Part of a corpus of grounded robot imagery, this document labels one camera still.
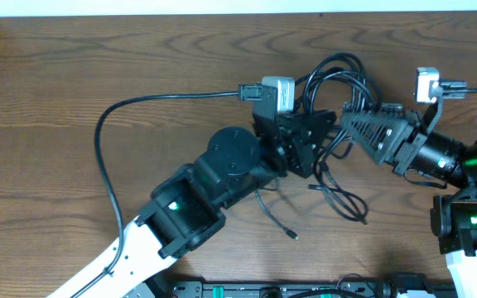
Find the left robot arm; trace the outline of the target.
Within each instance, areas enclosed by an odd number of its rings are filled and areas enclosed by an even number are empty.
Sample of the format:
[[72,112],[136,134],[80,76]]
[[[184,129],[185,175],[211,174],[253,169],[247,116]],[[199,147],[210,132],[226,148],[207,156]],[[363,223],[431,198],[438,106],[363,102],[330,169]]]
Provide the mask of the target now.
[[242,85],[236,96],[253,102],[255,130],[217,131],[206,151],[154,189],[118,239],[54,297],[124,297],[214,236],[225,209],[290,172],[311,176],[335,112],[294,113],[291,94],[282,99],[265,85]]

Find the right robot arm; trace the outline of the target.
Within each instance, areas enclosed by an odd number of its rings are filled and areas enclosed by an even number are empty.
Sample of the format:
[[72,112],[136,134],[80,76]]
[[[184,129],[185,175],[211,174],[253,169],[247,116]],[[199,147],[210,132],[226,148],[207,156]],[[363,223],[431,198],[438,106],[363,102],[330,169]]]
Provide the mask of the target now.
[[446,258],[455,293],[477,297],[477,141],[466,146],[436,131],[440,103],[424,113],[387,103],[378,111],[345,110],[340,123],[379,165],[406,177],[411,171],[428,177],[422,184],[457,191],[436,195],[430,210],[431,231]]

